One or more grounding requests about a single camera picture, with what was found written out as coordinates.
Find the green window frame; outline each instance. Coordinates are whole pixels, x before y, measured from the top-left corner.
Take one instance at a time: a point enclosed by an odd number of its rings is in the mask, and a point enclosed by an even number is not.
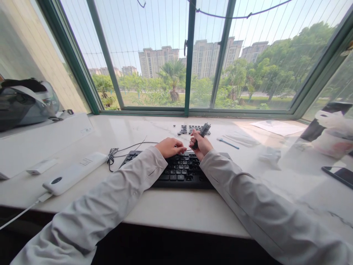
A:
[[[103,51],[104,59],[112,79],[113,87],[121,110],[104,110],[98,92],[95,89],[91,75],[84,61],[83,55],[77,44],[73,31],[70,27],[66,14],[60,0],[37,1],[42,10],[43,16],[56,38],[65,59],[68,62],[84,96],[94,114],[115,114],[115,115],[146,115],[146,116],[202,116],[202,117],[243,117],[243,118],[266,118],[266,119],[298,119],[304,115],[306,110],[313,103],[325,84],[333,76],[335,71],[344,61],[340,54],[353,39],[353,6],[350,7],[340,25],[336,28],[330,41],[326,45],[320,59],[311,69],[306,80],[303,82],[300,92],[295,96],[288,110],[246,110],[246,109],[215,109],[215,98],[222,72],[222,65],[225,57],[227,40],[236,0],[228,0],[226,19],[224,22],[220,52],[217,61],[216,75],[208,108],[190,109],[190,87],[192,78],[192,56],[195,33],[195,16],[197,0],[189,1],[189,25],[188,25],[188,49],[186,63],[185,82],[185,105],[184,107],[148,107],[148,106],[125,106],[117,78],[114,74],[114,66],[109,54],[107,42],[104,37],[102,25],[95,6],[94,0],[86,0],[93,20],[93,24]]]

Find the white device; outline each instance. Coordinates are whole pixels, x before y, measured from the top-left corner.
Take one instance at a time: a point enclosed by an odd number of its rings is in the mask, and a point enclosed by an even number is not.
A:
[[[56,165],[58,163],[58,160],[56,159],[45,159],[38,164],[30,167],[27,169],[27,173],[31,175],[40,175],[50,169],[52,166]]]
[[[108,159],[107,155],[95,152],[83,158],[80,162],[61,171],[56,177],[43,183],[43,187],[58,196],[63,194],[89,173],[102,165]]]

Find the keyboard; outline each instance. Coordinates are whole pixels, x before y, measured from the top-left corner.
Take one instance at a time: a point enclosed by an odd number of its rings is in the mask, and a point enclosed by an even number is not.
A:
[[[130,151],[120,167],[135,159],[142,151]],[[227,153],[220,153],[231,159]],[[213,190],[214,187],[202,172],[200,161],[194,152],[185,152],[167,158],[168,166],[162,175],[152,185],[152,188],[182,188],[182,189],[206,189]]]

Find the glass pane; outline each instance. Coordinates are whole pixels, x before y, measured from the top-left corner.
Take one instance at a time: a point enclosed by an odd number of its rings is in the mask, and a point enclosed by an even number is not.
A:
[[[237,1],[233,16],[247,16],[279,2]],[[290,109],[351,4],[293,0],[249,19],[233,20],[230,36],[234,42],[227,43],[215,107]]]
[[[198,0],[196,2],[197,9],[200,8],[202,11],[220,16],[225,16],[227,5],[227,0]],[[224,21],[224,18],[215,18],[199,12],[196,13],[190,108],[210,106],[213,81],[220,52],[218,42],[222,38]]]
[[[59,98],[60,110],[91,112],[35,0],[2,1],[0,32],[3,78],[48,81]]]
[[[62,0],[105,109],[118,101],[85,1]],[[95,1],[125,106],[183,107],[189,3]]]
[[[351,52],[307,110],[303,119],[312,121],[315,114],[331,101],[353,103],[352,73],[353,53]],[[353,119],[353,108],[346,113],[346,117]]]

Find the person's right hand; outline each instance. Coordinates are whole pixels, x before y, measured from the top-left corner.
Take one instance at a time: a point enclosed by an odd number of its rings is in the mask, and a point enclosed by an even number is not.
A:
[[[213,146],[207,138],[200,136],[200,132],[196,131],[195,129],[192,130],[191,136],[193,137],[190,139],[189,147],[193,147],[197,140],[199,147],[196,150],[193,149],[193,151],[195,152],[197,158],[202,161],[205,155],[207,155],[207,153],[213,149]]]

